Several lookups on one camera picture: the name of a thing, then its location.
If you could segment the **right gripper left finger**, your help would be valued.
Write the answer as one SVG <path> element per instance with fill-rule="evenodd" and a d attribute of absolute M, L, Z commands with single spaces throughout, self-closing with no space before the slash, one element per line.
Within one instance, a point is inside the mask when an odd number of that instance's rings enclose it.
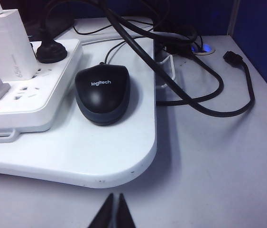
<path fill-rule="evenodd" d="M 88 228 L 108 228 L 113 209 L 113 193 L 109 194 L 97 214 L 89 224 Z"/>

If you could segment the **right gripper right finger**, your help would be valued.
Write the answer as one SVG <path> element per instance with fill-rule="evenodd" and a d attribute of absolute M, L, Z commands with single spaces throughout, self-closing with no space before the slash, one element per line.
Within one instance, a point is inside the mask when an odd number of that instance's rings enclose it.
<path fill-rule="evenodd" d="M 136 228 L 123 193 L 121 193 L 119 196 L 119 206 L 117 210 L 117 227 Z"/>

